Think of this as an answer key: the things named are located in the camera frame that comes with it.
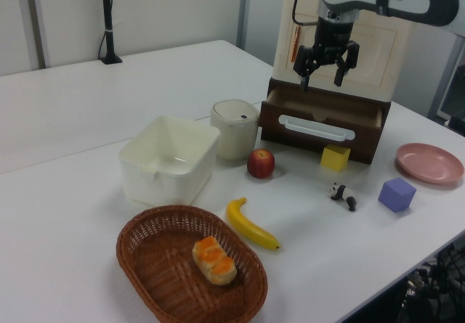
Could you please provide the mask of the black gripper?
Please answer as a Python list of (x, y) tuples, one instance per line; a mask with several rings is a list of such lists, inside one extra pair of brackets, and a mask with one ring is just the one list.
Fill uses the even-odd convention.
[(310, 76), (322, 62), (336, 63), (337, 71), (333, 82), (336, 86), (341, 86), (348, 71), (357, 67), (360, 46), (350, 41), (353, 25), (353, 22), (335, 23), (318, 18), (314, 45), (301, 45), (294, 61), (293, 69), (301, 78), (303, 92), (308, 90)]

